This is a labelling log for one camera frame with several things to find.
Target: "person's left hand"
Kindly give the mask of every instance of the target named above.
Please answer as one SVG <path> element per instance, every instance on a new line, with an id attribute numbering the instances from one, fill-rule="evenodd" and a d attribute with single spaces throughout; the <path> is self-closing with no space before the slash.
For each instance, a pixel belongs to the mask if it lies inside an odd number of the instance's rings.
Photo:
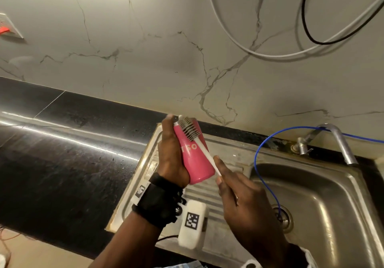
<path id="1" fill-rule="evenodd" d="M 190 178 L 182 163 L 179 139 L 173 130 L 173 115 L 167 115 L 161 125 L 163 126 L 163 134 L 159 142 L 157 173 L 181 188 L 185 188 Z"/>

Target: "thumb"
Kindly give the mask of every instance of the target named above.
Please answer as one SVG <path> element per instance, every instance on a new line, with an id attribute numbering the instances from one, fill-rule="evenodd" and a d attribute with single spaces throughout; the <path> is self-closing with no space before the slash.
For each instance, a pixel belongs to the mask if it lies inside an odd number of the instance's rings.
<path id="1" fill-rule="evenodd" d="M 224 213 L 233 212 L 236 209 L 235 195 L 232 189 L 225 183 L 223 177 L 219 176 L 216 178 L 216 183 L 219 189 L 219 195 L 223 201 Z"/>

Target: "pink cup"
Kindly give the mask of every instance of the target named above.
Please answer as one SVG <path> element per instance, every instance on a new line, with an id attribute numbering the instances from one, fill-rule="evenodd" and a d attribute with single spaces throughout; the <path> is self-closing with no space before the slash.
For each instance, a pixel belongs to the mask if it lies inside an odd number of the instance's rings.
<path id="1" fill-rule="evenodd" d="M 193 124 L 200 131 L 199 139 L 207 148 L 200 126 L 195 118 L 192 118 Z M 195 142 L 191 142 L 184 132 L 181 130 L 179 124 L 176 122 L 173 126 L 175 134 L 179 139 L 181 152 L 183 155 L 183 163 L 187 169 L 190 177 L 189 184 L 196 184 L 212 177 L 215 174 L 215 169 L 208 161 L 207 157 L 200 150 Z"/>

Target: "wall socket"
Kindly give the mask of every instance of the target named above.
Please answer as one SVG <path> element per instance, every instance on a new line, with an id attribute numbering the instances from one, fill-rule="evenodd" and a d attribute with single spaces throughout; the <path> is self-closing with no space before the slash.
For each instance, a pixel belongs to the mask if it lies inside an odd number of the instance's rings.
<path id="1" fill-rule="evenodd" d="M 0 27 L 7 27 L 10 29 L 10 32 L 3 33 L 2 35 L 22 39 L 24 38 L 5 13 L 0 13 Z"/>

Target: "black granite countertop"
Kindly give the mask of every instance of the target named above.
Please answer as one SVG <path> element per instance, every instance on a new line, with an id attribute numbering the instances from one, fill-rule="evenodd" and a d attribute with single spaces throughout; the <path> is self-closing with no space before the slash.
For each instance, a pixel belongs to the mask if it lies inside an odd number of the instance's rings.
<path id="1" fill-rule="evenodd" d="M 0 224 L 95 258 L 112 238 L 105 227 L 164 113 L 0 77 Z M 251 144 L 265 135 L 200 122 L 203 133 Z M 289 151 L 282 140 L 267 147 Z M 314 148 L 313 159 L 344 164 Z M 384 182 L 358 157 L 384 219 Z M 155 266 L 189 259 L 156 249 Z"/>

